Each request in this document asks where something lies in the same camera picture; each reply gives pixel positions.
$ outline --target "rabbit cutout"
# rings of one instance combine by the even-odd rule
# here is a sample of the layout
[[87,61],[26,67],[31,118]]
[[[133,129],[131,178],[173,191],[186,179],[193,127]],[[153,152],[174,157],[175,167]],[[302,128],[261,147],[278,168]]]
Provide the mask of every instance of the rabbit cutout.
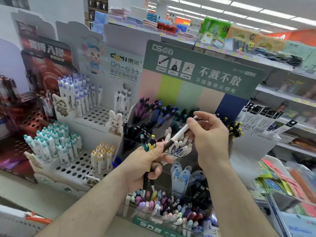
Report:
[[114,111],[109,111],[109,123],[110,130],[109,132],[118,136],[122,136],[123,134],[123,115],[118,113],[115,115]]

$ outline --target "pastel color stripe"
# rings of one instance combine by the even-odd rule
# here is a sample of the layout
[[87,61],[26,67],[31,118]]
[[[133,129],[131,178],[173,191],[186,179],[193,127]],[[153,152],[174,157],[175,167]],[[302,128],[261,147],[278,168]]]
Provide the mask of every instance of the pastel color stripe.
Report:
[[225,93],[204,87],[197,102],[200,111],[215,113]]
[[162,75],[157,99],[161,100],[164,104],[174,106],[177,102],[182,83],[183,81],[180,79]]
[[180,109],[186,108],[189,111],[193,108],[199,107],[197,103],[200,99],[203,89],[204,87],[202,86],[183,81],[177,98],[176,106],[180,107]]
[[145,98],[150,97],[151,103],[157,99],[161,83],[161,76],[162,75],[160,73],[143,69],[138,91],[138,100],[141,98],[141,96],[144,96]]
[[248,101],[248,99],[225,94],[216,110],[216,113],[219,113],[221,118],[227,117],[227,123],[231,123],[236,120],[238,114]]

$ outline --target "right hand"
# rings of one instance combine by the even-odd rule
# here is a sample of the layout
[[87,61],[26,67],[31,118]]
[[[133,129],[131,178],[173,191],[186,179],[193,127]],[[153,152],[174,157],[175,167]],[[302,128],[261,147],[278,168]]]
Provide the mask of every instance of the right hand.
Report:
[[221,161],[229,162],[227,127],[210,113],[195,111],[194,115],[203,121],[197,122],[193,118],[188,118],[190,130],[186,135],[195,139],[200,167],[218,164]]

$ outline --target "green box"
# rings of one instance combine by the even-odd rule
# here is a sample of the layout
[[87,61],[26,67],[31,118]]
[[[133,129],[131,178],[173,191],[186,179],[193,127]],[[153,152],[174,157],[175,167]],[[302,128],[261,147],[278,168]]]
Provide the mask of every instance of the green box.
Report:
[[205,17],[200,33],[204,34],[205,32],[209,32],[215,37],[221,37],[225,39],[230,26],[230,22],[224,22],[210,17]]

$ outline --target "left hand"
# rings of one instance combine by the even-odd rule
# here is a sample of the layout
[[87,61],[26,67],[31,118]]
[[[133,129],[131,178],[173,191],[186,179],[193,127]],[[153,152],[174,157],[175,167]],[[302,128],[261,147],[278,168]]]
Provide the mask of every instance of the left hand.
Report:
[[163,153],[163,147],[163,142],[156,143],[156,147],[148,152],[139,147],[117,167],[125,175],[129,193],[143,188],[143,175],[149,166],[154,171],[148,173],[148,179],[157,179],[162,173],[162,166],[158,162],[173,163],[173,158]]

